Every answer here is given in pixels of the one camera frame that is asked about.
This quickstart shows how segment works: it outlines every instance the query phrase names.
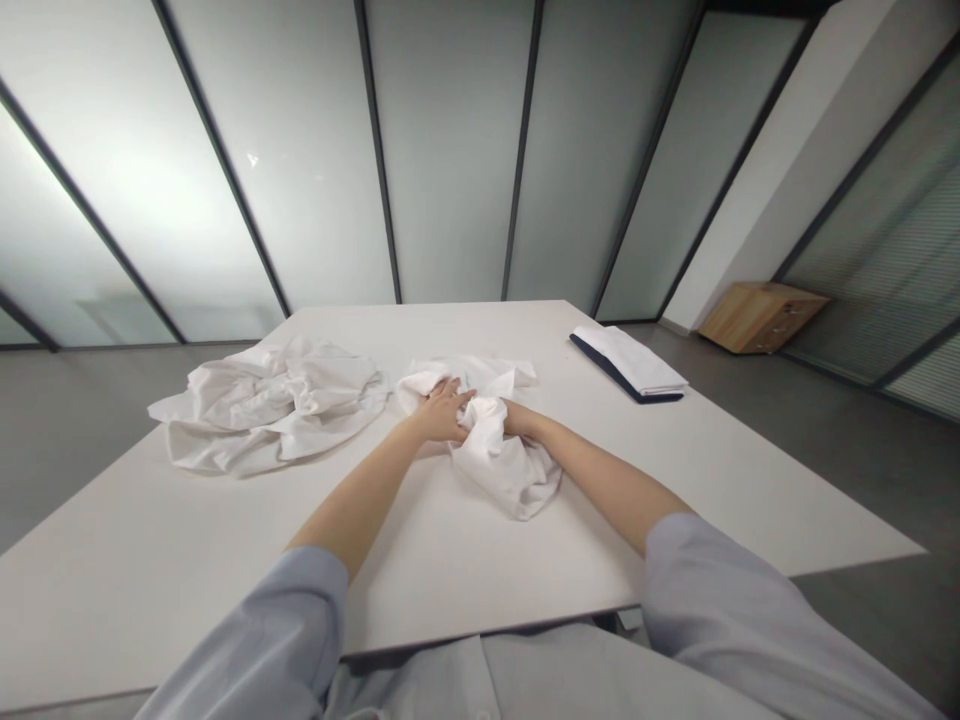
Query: forearm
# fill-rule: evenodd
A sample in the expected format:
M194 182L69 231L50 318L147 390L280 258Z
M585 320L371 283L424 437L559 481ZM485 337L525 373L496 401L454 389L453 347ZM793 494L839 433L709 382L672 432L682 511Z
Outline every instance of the forearm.
M693 510L673 492L606 450L543 415L527 434L541 443L614 529L641 555L647 533L667 515Z
M395 427L377 448L334 488L289 548L322 547L336 555L352 581L380 532L422 436L409 422Z

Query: white table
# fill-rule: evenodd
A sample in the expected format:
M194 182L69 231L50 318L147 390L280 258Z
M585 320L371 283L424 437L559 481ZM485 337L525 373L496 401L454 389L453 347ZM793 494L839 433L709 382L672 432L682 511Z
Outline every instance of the white table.
M642 467L788 575L923 552L695 391L637 405L567 339L562 301L311 308L265 343L312 333L399 379L413 358L532 360L547 414ZM400 418L261 477L172 467L147 435L0 557L0 710L150 688L270 566ZM407 476L347 608L347 653L637 603L642 561L573 483L528 523L452 475Z

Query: wooden cabinet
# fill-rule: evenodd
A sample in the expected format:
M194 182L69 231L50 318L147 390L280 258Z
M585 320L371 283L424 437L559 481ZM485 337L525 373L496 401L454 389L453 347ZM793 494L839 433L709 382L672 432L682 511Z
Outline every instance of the wooden cabinet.
M828 302L778 283L734 283L700 334L733 353L772 353Z

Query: person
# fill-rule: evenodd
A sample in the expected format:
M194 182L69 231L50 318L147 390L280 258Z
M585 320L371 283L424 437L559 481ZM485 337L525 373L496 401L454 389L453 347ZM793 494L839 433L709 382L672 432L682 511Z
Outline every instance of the person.
M941 717L666 487L510 401L505 433L543 444L645 556L652 649L580 622L367 673L340 663L347 585L404 475L424 443L465 439L457 411L473 393L457 391L440 383L330 493L138 718Z

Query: person's left hand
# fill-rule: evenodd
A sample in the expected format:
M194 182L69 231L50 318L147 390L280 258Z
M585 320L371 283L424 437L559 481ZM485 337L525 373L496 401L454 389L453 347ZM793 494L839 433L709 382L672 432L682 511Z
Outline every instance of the person's left hand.
M441 380L404 422L409 424L408 427L414 428L424 442L463 442L467 439L467 431L457 424L457 411L466 405L477 391L470 390L458 395L459 387L459 378Z

